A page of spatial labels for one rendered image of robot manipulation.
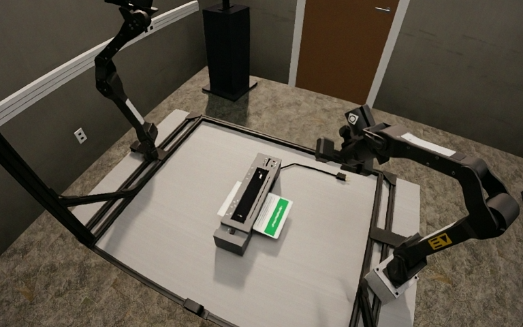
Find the white printed sheet with green banner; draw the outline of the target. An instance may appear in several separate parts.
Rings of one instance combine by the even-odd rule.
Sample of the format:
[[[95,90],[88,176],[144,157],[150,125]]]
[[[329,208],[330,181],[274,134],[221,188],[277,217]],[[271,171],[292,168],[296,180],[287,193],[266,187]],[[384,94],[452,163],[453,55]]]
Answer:
[[[229,203],[235,196],[241,182],[237,182],[228,195],[227,199],[220,208],[218,215],[224,216]],[[273,238],[278,238],[281,228],[285,222],[288,212],[291,208],[292,201],[268,193],[268,196],[260,210],[257,220],[253,226],[254,230],[267,234]]]

